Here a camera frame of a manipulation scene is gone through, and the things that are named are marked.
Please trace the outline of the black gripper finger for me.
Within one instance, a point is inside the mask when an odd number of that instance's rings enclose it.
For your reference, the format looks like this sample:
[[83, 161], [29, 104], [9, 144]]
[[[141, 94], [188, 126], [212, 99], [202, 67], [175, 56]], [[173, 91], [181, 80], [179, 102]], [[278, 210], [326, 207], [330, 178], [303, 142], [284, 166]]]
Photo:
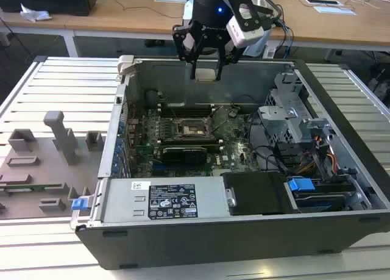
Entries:
[[190, 79], [195, 79], [197, 60], [202, 52], [200, 25], [175, 25], [172, 27], [172, 37], [179, 59], [191, 64]]
[[243, 54], [243, 48], [233, 47], [232, 51], [226, 54], [225, 46], [215, 45], [218, 50], [218, 64], [216, 67], [216, 80], [221, 79], [223, 67], [230, 64], [236, 64]]

